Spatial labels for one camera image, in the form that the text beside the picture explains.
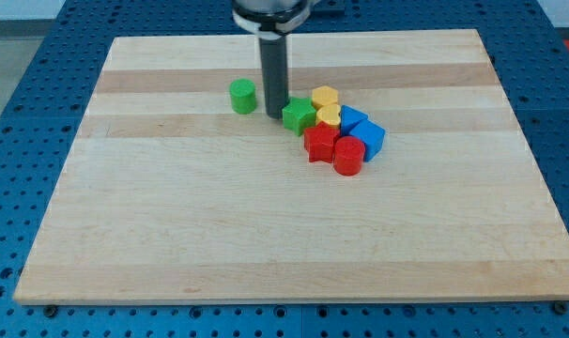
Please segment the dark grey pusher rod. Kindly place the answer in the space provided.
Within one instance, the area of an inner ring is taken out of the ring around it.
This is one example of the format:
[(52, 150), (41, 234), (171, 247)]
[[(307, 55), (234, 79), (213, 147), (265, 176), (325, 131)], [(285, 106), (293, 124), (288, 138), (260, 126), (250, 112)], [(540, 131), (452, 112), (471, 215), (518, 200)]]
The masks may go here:
[(259, 40), (265, 108), (272, 119), (282, 119), (289, 102), (286, 46), (286, 37)]

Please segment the robot wrist flange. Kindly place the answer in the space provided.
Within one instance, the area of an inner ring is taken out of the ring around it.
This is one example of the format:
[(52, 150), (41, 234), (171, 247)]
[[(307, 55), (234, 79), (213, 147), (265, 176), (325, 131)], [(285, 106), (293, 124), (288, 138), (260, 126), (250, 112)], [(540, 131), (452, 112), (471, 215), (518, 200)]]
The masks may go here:
[(290, 34), (310, 17), (320, 0), (232, 0), (234, 22), (258, 38)]

